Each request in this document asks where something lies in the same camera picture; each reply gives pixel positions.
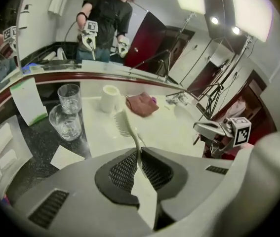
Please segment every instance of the clear glass tumbler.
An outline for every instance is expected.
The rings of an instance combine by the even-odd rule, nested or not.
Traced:
[[[49,113],[49,121],[64,140],[75,140],[81,134],[79,115],[65,113],[62,105],[53,107]]]
[[[76,84],[66,84],[57,90],[65,113],[73,114],[81,110],[80,87]]]

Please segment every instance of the black t-shirt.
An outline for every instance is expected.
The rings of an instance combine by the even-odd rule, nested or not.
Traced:
[[[96,47],[110,49],[115,32],[125,34],[128,32],[132,7],[128,2],[121,0],[84,0],[92,5],[89,20],[98,23]]]

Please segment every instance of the brown towel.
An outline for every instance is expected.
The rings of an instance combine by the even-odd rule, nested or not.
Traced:
[[[132,112],[141,117],[147,117],[159,109],[146,92],[137,96],[127,97],[126,105]]]

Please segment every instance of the vent slot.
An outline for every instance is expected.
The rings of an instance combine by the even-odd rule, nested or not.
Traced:
[[[209,166],[208,168],[206,168],[206,170],[222,175],[225,175],[228,172],[227,168],[220,168],[216,166]]]
[[[47,229],[61,209],[68,195],[68,192],[53,191],[28,219]]]

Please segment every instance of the paper sheet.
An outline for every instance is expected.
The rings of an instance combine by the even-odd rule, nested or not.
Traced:
[[[28,126],[47,117],[46,107],[42,104],[34,78],[10,87],[10,92]]]
[[[58,169],[62,169],[82,160],[85,160],[85,158],[59,146],[52,158],[51,164]]]

